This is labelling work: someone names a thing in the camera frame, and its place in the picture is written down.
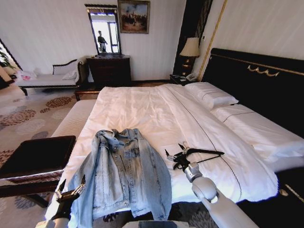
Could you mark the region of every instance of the dresser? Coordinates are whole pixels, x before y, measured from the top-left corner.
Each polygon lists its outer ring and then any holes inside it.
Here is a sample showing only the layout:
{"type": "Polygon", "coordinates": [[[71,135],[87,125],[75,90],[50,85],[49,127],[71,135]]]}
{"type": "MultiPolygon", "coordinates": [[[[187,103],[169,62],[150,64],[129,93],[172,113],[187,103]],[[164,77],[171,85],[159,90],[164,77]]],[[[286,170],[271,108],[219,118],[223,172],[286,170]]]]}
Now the dresser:
{"type": "Polygon", "coordinates": [[[86,59],[96,86],[129,86],[130,56],[106,55],[86,59]]]}

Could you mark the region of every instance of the picture frame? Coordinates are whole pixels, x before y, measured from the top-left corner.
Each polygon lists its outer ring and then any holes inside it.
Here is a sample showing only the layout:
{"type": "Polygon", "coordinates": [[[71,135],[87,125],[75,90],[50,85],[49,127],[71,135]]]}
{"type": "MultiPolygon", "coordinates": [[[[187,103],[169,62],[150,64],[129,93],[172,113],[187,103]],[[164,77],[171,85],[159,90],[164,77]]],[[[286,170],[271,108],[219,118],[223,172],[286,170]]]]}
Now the picture frame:
{"type": "Polygon", "coordinates": [[[150,2],[118,0],[121,33],[149,33],[150,2]]]}

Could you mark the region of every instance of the telephone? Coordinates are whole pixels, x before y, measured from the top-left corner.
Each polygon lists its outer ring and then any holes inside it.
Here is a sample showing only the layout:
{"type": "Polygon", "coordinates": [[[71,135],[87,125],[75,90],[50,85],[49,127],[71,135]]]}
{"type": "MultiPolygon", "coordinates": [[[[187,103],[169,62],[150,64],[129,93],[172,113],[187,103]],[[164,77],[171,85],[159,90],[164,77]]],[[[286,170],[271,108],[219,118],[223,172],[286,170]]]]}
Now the telephone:
{"type": "Polygon", "coordinates": [[[188,81],[191,81],[191,82],[196,81],[197,78],[198,78],[198,77],[195,76],[194,74],[189,74],[189,75],[186,76],[186,79],[187,79],[188,81]]]}

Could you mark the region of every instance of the lamp shade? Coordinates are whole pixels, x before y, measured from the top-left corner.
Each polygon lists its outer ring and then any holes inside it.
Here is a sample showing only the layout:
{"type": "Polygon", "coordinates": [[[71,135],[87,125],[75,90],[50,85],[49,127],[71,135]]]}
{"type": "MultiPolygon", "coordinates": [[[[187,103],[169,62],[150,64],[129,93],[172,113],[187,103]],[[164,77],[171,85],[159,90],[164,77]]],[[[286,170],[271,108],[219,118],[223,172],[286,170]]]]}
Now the lamp shade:
{"type": "Polygon", "coordinates": [[[187,39],[184,49],[180,53],[181,56],[199,57],[199,38],[191,37],[187,39]]]}

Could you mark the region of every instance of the table lamp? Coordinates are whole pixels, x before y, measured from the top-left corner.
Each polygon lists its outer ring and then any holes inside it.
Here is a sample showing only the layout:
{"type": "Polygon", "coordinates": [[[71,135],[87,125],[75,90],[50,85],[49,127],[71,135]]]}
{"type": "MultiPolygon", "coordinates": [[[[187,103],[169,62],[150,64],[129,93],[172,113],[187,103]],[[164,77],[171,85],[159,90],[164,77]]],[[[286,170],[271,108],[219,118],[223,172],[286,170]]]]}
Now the table lamp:
{"type": "Polygon", "coordinates": [[[181,56],[188,57],[181,65],[182,76],[187,76],[191,73],[195,58],[200,56],[199,38],[191,37],[187,39],[184,49],[180,53],[181,56]]]}

